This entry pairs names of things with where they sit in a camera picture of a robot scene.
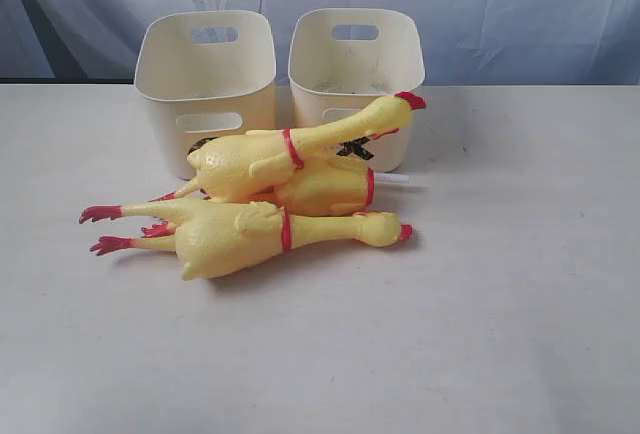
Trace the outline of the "blue-grey backdrop curtain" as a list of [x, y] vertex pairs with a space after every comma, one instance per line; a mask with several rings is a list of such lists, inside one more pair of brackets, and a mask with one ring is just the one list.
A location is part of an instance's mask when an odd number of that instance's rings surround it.
[[635, 84], [639, 0], [1, 0], [5, 79], [129, 79], [147, 26], [187, 11], [251, 10], [271, 23], [279, 81], [294, 26], [327, 7], [411, 16], [430, 84]]

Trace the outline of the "yellow rubber chicken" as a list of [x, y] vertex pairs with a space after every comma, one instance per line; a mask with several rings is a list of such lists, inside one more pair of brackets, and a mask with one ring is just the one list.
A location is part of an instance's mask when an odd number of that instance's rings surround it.
[[187, 162], [196, 170], [195, 176], [184, 186], [159, 199], [182, 198], [198, 191], [194, 178], [206, 174], [233, 174], [247, 172], [255, 162], [281, 166], [291, 163], [297, 168], [325, 155], [349, 160], [331, 151], [335, 145], [360, 138], [377, 139], [409, 125], [415, 110], [427, 106], [423, 97], [408, 91], [376, 98], [359, 112], [326, 124], [282, 130], [250, 130], [242, 135], [231, 135], [211, 140], [187, 156]]
[[309, 217], [268, 202], [215, 203], [196, 198], [91, 206], [82, 211], [79, 222], [129, 216], [161, 218], [171, 232], [140, 238], [102, 236], [91, 251], [98, 256], [130, 248], [174, 252], [184, 280], [226, 276], [318, 242], [355, 239], [387, 247], [413, 233], [411, 225], [388, 212]]

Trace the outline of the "headless yellow chicken body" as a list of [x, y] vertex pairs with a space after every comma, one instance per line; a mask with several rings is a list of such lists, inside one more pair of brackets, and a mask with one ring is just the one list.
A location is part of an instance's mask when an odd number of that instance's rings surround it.
[[212, 202], [311, 217], [361, 211], [371, 204], [375, 191], [375, 173], [366, 163], [338, 156], [306, 162], [301, 168], [260, 161], [242, 173], [200, 172], [194, 181]]

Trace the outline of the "yellow rubber chicken top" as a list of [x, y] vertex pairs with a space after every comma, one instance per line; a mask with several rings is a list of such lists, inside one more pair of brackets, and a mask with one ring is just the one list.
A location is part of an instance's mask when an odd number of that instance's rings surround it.
[[427, 106], [423, 97], [408, 91], [376, 98], [359, 112], [326, 124], [282, 130], [250, 130], [242, 135], [231, 135], [211, 140], [187, 156], [187, 162], [196, 170], [195, 176], [184, 186], [159, 199], [182, 198], [198, 191], [194, 178], [206, 174], [233, 174], [247, 172], [255, 162], [281, 166], [291, 163], [297, 168], [325, 155], [349, 160], [331, 151], [335, 145], [360, 138], [377, 139], [409, 125], [415, 110]]

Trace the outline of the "severed chicken head with tube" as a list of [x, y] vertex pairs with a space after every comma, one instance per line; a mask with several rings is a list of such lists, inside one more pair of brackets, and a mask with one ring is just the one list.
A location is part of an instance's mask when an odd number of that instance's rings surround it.
[[409, 185], [411, 178], [405, 174], [397, 173], [374, 173], [375, 185]]

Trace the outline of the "yellow rubber chicken front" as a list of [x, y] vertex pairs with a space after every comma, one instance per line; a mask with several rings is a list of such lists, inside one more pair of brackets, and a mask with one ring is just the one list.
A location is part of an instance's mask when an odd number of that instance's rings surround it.
[[91, 206], [82, 211], [79, 222], [129, 216], [161, 218], [171, 232], [140, 238], [102, 236], [91, 251], [98, 256], [130, 248], [174, 252], [184, 280], [226, 276], [318, 242], [355, 239], [387, 247], [413, 233], [411, 225], [388, 212], [309, 217], [268, 202], [215, 203], [196, 198]]

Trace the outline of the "cream bin marked O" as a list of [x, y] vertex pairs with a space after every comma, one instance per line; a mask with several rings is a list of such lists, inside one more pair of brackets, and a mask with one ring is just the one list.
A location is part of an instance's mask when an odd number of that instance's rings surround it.
[[271, 26], [247, 10], [197, 11], [152, 22], [134, 74], [169, 171], [194, 176], [187, 156], [204, 142], [276, 126]]

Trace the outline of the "cream bin marked X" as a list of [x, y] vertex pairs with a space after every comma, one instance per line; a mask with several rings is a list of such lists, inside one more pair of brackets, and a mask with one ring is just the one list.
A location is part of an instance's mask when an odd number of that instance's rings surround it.
[[417, 93], [425, 77], [420, 36], [404, 13], [324, 8], [301, 16], [288, 61], [295, 124], [314, 127], [381, 108], [377, 122], [335, 152], [367, 161], [377, 172], [403, 162]]

